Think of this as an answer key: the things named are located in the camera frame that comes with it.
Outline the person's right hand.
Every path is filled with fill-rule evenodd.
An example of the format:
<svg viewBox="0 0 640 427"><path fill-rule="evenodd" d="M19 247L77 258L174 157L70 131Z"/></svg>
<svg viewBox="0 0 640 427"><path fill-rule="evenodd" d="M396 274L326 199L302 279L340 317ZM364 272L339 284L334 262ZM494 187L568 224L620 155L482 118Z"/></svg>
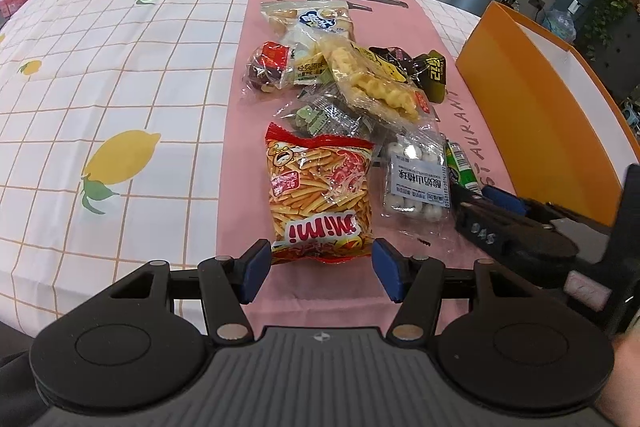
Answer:
<svg viewBox="0 0 640 427"><path fill-rule="evenodd" d="M616 426L640 426L640 337L638 329L616 337L614 369L597 401Z"/></svg>

